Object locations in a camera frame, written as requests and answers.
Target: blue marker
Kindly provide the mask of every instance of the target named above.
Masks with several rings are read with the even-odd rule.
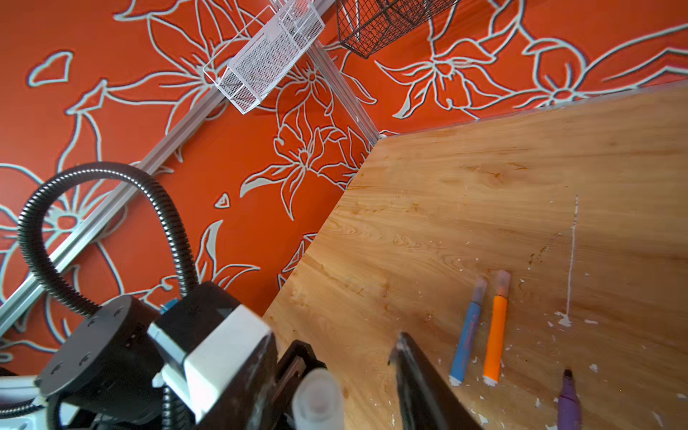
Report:
[[[451,364],[451,372],[449,372],[449,383],[454,387],[464,382],[466,366],[469,364],[469,359],[471,358],[471,348],[473,347],[473,339],[475,339],[475,332],[477,331],[478,320],[480,319],[482,299],[485,297],[486,288],[487,280],[483,277],[479,277],[475,282],[473,300],[469,305],[469,311],[466,313],[464,329],[461,331],[461,340],[456,349],[454,362]]]

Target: basket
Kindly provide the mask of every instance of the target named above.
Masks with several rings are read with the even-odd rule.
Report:
[[[368,58],[458,2],[337,0],[339,42],[359,56]]]
[[[309,0],[289,0],[277,12],[271,6],[263,9],[223,50],[239,35],[247,34],[249,26],[268,9],[273,17],[227,62],[221,77],[215,79],[208,68],[222,50],[203,67],[218,90],[242,114],[268,96],[325,28]]]

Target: uncapped purple marker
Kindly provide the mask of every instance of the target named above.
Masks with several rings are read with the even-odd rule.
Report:
[[[559,394],[558,430],[581,430],[581,403],[573,385],[573,372],[563,371],[561,393]]]

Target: table surface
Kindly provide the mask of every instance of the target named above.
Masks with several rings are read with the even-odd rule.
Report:
[[[556,424],[567,367],[586,429],[685,425],[686,112],[678,85],[381,140],[265,314],[281,350],[313,346],[348,429],[401,428],[398,333],[447,378],[476,277],[506,269],[500,384],[482,382],[490,285],[452,389],[484,428]]]

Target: black wire basket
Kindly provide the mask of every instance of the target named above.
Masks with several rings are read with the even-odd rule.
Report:
[[[459,0],[337,0],[342,46],[368,58]]]

